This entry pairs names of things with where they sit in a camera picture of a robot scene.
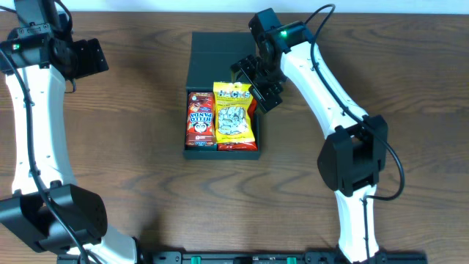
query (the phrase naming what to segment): red snack package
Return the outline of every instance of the red snack package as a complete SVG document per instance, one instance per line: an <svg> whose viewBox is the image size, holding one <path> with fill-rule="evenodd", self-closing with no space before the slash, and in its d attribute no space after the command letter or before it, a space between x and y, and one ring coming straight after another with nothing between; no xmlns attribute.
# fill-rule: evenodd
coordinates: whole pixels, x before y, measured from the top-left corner
<svg viewBox="0 0 469 264"><path fill-rule="evenodd" d="M254 123L254 111L256 111L257 101L252 100L251 105L248 109L249 118L251 118L251 127L253 127ZM248 142L248 143L226 143L226 144L218 144L218 150L251 150L257 151L257 144L256 142Z"/></svg>
<svg viewBox="0 0 469 264"><path fill-rule="evenodd" d="M189 95L185 135L185 144L188 147L209 147L216 144L213 127L214 101L212 92L192 92Z"/></svg>

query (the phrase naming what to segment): wooden table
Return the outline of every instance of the wooden table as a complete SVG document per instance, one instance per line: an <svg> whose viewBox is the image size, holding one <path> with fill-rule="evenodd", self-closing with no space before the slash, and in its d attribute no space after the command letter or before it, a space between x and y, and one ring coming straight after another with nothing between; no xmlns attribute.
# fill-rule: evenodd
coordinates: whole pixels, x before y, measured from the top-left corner
<svg viewBox="0 0 469 264"><path fill-rule="evenodd" d="M80 186L104 199L110 223L148 248L303 251L337 244L336 199L316 166L324 139L291 83L284 102L264 118L260 160L182 157L191 32L247 32L251 17L73 13L75 40L98 38L111 69L79 80L77 93L66 95L70 161ZM0 14L3 39L16 26L12 14ZM400 199L376 202L378 243L425 251L431 263L469 258L468 27L468 16L336 14L318 42L350 96L384 116L407 172ZM4 199L15 137L3 81L0 126ZM389 156L387 162L382 195L398 185ZM55 263L55 257L33 253L1 226L0 263Z"/></svg>

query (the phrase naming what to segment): black box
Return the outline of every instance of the black box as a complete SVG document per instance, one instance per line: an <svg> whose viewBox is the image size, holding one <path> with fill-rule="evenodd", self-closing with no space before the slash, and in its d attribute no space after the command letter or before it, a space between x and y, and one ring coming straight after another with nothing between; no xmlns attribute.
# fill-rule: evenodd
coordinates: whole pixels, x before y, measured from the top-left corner
<svg viewBox="0 0 469 264"><path fill-rule="evenodd" d="M256 43L251 33L192 33L192 52L186 84L187 94L191 92L213 92L213 82L231 82L230 66L248 55L256 54ZM188 110L186 97L186 122ZM261 155L260 116L254 113L252 129L256 138L257 151L217 151L216 147L204 150L188 149L184 138L184 158L210 160L256 160Z"/></svg>

